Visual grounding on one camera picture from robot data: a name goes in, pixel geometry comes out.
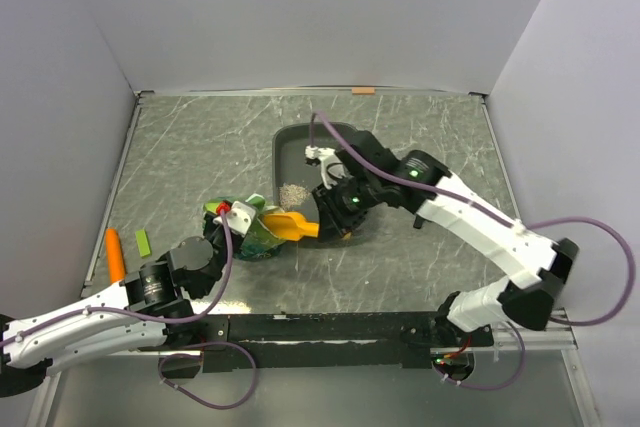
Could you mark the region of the yellow plastic scoop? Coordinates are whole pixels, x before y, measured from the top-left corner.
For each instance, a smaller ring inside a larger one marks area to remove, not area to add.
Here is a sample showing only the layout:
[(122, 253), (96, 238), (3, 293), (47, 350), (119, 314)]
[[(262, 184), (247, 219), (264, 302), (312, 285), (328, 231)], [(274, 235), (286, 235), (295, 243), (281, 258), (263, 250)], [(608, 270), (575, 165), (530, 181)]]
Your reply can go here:
[(319, 224), (309, 222), (298, 212), (266, 214), (263, 224), (275, 236), (286, 241), (298, 242), (303, 238), (317, 238), (319, 235)]

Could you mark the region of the black bag clip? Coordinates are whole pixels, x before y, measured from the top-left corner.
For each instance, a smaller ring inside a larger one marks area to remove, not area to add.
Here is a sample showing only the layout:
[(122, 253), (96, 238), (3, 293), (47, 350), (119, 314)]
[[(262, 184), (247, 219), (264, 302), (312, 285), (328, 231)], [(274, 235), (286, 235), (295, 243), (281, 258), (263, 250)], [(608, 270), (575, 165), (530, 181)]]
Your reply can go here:
[(415, 229), (421, 229), (424, 225), (424, 222), (425, 220), (422, 217), (416, 215), (414, 218), (413, 227)]

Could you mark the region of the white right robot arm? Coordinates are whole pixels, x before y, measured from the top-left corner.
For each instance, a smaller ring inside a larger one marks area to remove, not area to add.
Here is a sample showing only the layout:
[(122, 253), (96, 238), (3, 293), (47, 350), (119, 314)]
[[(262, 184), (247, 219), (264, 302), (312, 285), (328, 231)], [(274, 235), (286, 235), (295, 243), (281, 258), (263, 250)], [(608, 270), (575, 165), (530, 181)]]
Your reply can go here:
[(305, 161), (321, 171), (322, 182), (312, 191), (319, 241), (346, 237), (369, 210), (385, 204), (412, 214), (416, 229), (434, 223), (451, 232), (503, 272), (485, 287), (447, 297), (436, 322), (441, 341), (458, 345), (498, 321), (532, 331), (547, 327), (579, 252), (573, 241), (528, 230), (435, 157), (412, 150), (398, 158), (369, 131), (352, 132), (337, 149), (309, 145)]

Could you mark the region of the green litter bag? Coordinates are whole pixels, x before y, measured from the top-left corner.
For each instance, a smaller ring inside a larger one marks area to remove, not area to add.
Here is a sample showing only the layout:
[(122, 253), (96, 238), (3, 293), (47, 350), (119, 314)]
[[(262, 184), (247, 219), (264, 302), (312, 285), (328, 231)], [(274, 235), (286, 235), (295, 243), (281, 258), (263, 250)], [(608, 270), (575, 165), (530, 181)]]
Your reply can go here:
[(263, 217), (269, 213), (279, 213), (280, 210), (276, 206), (268, 205), (266, 199), (257, 193), (251, 194), (246, 198), (241, 197), (216, 197), (209, 200), (203, 206), (204, 213), (211, 211), (216, 214), (218, 205), (227, 201), (233, 204), (236, 201), (244, 201), (253, 205), (258, 210), (258, 216), (245, 236), (234, 234), (234, 257), (244, 261), (258, 261), (273, 257), (279, 253), (284, 240), (275, 236), (263, 224)]

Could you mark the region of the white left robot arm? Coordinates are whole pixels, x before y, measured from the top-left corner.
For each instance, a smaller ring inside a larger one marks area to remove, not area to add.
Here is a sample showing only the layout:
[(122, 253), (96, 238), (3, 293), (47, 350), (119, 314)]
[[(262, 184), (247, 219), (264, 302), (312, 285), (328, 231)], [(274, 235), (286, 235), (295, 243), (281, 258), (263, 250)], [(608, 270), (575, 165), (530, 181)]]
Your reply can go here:
[(39, 387), (66, 368), (123, 350), (184, 349), (220, 301), (244, 239), (238, 215), (223, 203), (190, 237), (104, 290), (25, 319), (1, 318), (1, 395)]

